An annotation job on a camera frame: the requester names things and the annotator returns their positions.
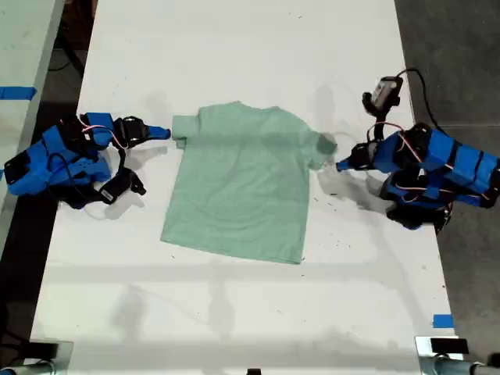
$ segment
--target blue painter's tape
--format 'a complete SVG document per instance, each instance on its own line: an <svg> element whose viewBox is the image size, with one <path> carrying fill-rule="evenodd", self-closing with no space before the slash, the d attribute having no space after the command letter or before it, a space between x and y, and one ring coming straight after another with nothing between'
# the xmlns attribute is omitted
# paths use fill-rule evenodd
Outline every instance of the blue painter's tape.
<svg viewBox="0 0 500 375"><path fill-rule="evenodd" d="M453 316L451 314L434 314L432 327L434 328L453 328Z"/></svg>
<svg viewBox="0 0 500 375"><path fill-rule="evenodd" d="M36 93L34 87L0 86L0 100L31 100Z"/></svg>

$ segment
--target green t-shirt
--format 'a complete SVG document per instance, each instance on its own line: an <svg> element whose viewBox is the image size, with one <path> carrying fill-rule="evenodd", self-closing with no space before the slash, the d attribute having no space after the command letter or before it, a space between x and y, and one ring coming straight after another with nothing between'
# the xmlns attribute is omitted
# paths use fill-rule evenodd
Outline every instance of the green t-shirt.
<svg viewBox="0 0 500 375"><path fill-rule="evenodd" d="M278 107L240 102L175 116L182 162L161 240L217 254L300 263L309 168L335 144Z"/></svg>

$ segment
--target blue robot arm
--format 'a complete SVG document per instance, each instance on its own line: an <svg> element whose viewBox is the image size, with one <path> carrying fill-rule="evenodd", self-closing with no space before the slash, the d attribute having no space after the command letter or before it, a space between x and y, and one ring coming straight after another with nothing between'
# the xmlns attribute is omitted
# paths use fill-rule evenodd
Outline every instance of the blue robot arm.
<svg viewBox="0 0 500 375"><path fill-rule="evenodd" d="M5 179L14 195L36 195L49 190L75 209L89 202L112 204L126 190L146 190L137 174L126 168L125 150L154 139L168 139L170 130L149 127L137 117L113 121L109 113L68 116L46 130L41 140L5 164ZM117 148L120 166L111 173L99 151ZM105 182L98 191L95 182Z"/></svg>
<svg viewBox="0 0 500 375"><path fill-rule="evenodd" d="M398 76L383 80L395 82ZM392 87L398 95L399 89L395 84ZM373 103L366 104L366 94L363 104L377 118L375 138L368 137L367 142L357 144L348 158L337 163L337 170L388 173L380 197L395 203L387 212L390 219L410 229L433 223L438 232L449 221L454 201L484 208L495 204L500 188L498 158L463 145L440 127L435 130L425 123L417 123L409 130L400 129L384 139L384 125L394 125L385 122L392 105L383 104L386 112L380 116L373 112Z"/></svg>

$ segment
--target white tabletop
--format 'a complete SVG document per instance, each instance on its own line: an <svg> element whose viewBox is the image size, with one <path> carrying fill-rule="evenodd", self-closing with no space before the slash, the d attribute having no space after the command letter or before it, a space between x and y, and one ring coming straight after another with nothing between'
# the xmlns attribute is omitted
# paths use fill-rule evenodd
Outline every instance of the white tabletop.
<svg viewBox="0 0 500 375"><path fill-rule="evenodd" d="M0 86L37 89L32 101L0 100L0 165L31 142L64 0L0 1ZM16 200L0 183L0 257Z"/></svg>
<svg viewBox="0 0 500 375"><path fill-rule="evenodd" d="M403 67L392 0L101 0L79 111L168 127L203 105L278 105L340 159L373 123L362 93ZM390 120L412 125L407 87ZM312 173L291 266L162 243L181 157L149 142L127 160L144 197L59 208L32 337L73 341L70 373L419 373L414 336L453 334L431 323L449 313L434 230L388 220L366 173Z"/></svg>

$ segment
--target gray floor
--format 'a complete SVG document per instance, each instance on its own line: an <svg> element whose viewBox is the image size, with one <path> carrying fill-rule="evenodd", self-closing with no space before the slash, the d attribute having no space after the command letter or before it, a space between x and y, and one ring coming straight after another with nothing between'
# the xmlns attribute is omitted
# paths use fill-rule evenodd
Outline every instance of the gray floor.
<svg viewBox="0 0 500 375"><path fill-rule="evenodd" d="M396 5L407 66L426 77L440 124L458 141L500 155L500 2L396 0ZM65 61L62 52L53 53L52 66ZM414 79L410 84L416 118L427 121L420 84ZM42 100L76 102L79 93L80 78L68 66L48 74ZM500 205L489 210L455 205L451 223L438 236L456 330L468 339L473 358L482 361L500 352L497 224Z"/></svg>

